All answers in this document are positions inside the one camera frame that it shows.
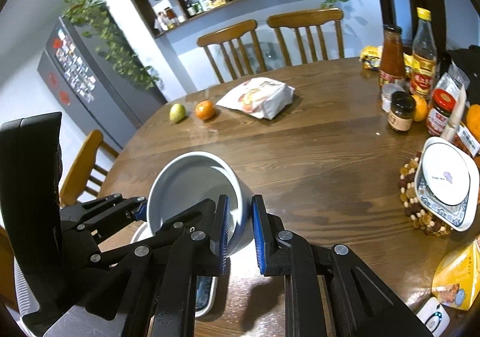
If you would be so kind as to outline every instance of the white bowl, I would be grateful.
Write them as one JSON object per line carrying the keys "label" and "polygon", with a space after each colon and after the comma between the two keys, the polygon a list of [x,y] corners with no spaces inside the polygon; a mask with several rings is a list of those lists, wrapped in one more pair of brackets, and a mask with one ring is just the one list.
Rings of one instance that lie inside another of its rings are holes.
{"label": "white bowl", "polygon": [[225,161],[207,152],[183,154],[160,172],[150,190],[147,203],[150,234],[156,233],[167,219],[203,199],[210,198],[217,203],[220,195],[227,195],[230,201],[226,254],[229,256],[239,251],[253,239],[253,192]]}

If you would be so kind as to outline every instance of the food packaging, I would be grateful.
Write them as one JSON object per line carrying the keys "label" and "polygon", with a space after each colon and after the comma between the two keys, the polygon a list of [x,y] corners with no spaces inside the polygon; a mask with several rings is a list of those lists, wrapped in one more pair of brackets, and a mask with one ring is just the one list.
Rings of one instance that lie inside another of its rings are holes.
{"label": "food packaging", "polygon": [[444,305],[467,311],[480,288],[480,236],[443,258],[435,271],[431,292]]}
{"label": "food packaging", "polygon": [[[360,53],[360,61],[363,68],[367,70],[380,70],[380,62],[382,61],[383,46],[367,46]],[[405,62],[406,77],[410,77],[412,71],[412,57],[403,53]]]}
{"label": "food packaging", "polygon": [[238,109],[257,119],[273,119],[286,105],[292,103],[294,90],[284,82],[256,77],[233,88],[217,105]]}

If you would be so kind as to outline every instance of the bottle label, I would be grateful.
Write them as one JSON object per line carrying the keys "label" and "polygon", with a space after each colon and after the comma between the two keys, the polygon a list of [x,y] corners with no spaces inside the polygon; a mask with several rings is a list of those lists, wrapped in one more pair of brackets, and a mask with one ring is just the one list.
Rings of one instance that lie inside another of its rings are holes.
{"label": "bottle label", "polygon": [[401,80],[403,78],[404,78],[404,76],[392,76],[391,74],[388,74],[388,73],[380,70],[379,83],[380,83],[380,85],[388,84],[390,82],[395,82],[396,80]]}
{"label": "bottle label", "polygon": [[422,97],[428,97],[434,80],[436,61],[424,59],[416,54],[412,57],[412,77],[410,92]]}
{"label": "bottle label", "polygon": [[435,108],[432,108],[427,117],[428,133],[434,137],[439,137],[445,129],[447,122],[448,117],[443,116]]}
{"label": "bottle label", "polygon": [[412,127],[413,119],[402,119],[390,111],[388,113],[388,123],[394,130],[408,131]]}

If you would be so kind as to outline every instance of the round dining table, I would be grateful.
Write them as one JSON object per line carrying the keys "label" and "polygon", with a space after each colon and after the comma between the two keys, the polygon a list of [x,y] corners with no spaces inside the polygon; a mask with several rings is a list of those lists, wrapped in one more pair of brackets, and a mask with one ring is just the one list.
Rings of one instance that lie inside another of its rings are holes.
{"label": "round dining table", "polygon": [[[412,310],[431,295],[447,252],[474,238],[426,236],[413,228],[399,200],[399,169],[428,138],[424,123],[406,133],[390,128],[381,108],[378,75],[357,58],[320,61],[261,74],[294,87],[293,103],[273,120],[217,107],[208,122],[195,117],[202,100],[216,103],[251,76],[176,100],[189,116],[169,121],[160,108],[113,164],[100,196],[148,196],[175,157],[205,151],[222,158],[284,227],[311,244],[351,248]],[[139,222],[106,240],[103,251],[129,243]],[[196,336],[285,335],[283,277],[260,275],[253,243],[232,255],[212,310],[195,322]]]}

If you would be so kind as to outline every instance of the jar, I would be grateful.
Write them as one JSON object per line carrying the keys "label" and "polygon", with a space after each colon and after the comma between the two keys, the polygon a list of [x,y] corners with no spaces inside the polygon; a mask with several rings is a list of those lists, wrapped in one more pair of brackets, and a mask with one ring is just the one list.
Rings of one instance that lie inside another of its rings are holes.
{"label": "jar", "polygon": [[388,124],[395,131],[408,131],[412,127],[415,113],[415,100],[407,92],[397,91],[392,94],[392,104],[388,113]]}
{"label": "jar", "polygon": [[443,89],[435,89],[427,116],[427,130],[430,135],[439,137],[447,125],[455,107],[455,98]]}
{"label": "jar", "polygon": [[390,112],[390,105],[392,104],[392,94],[395,92],[405,92],[405,90],[395,84],[385,84],[382,86],[382,109],[385,112]]}
{"label": "jar", "polygon": [[395,25],[383,26],[383,51],[380,61],[378,84],[405,83],[405,61],[403,58],[402,29]]}

